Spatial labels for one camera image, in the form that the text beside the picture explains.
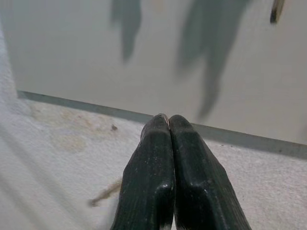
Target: white floor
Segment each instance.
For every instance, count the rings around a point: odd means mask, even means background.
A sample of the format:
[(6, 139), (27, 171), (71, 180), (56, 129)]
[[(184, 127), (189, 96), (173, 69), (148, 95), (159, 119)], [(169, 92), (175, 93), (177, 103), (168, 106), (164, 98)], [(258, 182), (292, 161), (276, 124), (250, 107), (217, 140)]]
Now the white floor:
[[(95, 208), (87, 200), (121, 176), (148, 119), (17, 95), (0, 32), (0, 229), (108, 230), (117, 196)], [(254, 230), (307, 229), (306, 146), (197, 129), (226, 168)]]

